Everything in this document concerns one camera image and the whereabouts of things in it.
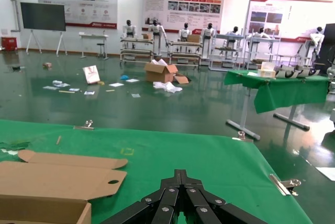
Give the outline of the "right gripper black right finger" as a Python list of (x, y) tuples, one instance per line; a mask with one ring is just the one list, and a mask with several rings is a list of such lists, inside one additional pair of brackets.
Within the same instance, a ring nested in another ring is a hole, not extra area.
[(206, 191), (200, 180), (181, 170), (183, 212), (187, 223), (265, 223), (243, 209)]

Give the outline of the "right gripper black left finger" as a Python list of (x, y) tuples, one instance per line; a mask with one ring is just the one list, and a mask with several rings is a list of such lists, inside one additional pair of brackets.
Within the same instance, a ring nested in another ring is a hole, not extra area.
[(182, 185), (182, 171), (161, 180), (160, 188), (102, 223), (176, 223), (179, 215), (178, 200)]

